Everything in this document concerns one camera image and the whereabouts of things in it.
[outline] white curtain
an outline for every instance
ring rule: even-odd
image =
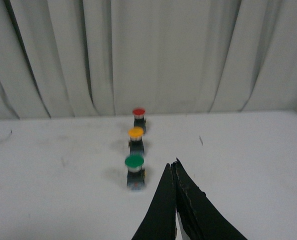
[[[297,0],[0,0],[0,119],[297,111]]]

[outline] yellow button cap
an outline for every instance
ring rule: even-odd
[[[128,135],[131,138],[139,138],[139,137],[142,137],[143,134],[144,134],[143,128],[141,128],[139,126],[135,126],[135,127],[131,128],[130,130],[128,130]]]

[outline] green button cap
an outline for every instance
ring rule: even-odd
[[[144,159],[141,155],[130,155],[125,159],[125,165],[129,168],[138,168],[142,166]]]

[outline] red button cap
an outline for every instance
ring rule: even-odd
[[[136,116],[144,115],[145,114],[145,109],[144,108],[135,108],[133,110],[133,114]]]

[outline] white table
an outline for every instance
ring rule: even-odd
[[[141,192],[126,188],[132,116],[0,121],[0,240],[130,240],[176,157],[246,238],[297,240],[296,113],[146,118]]]

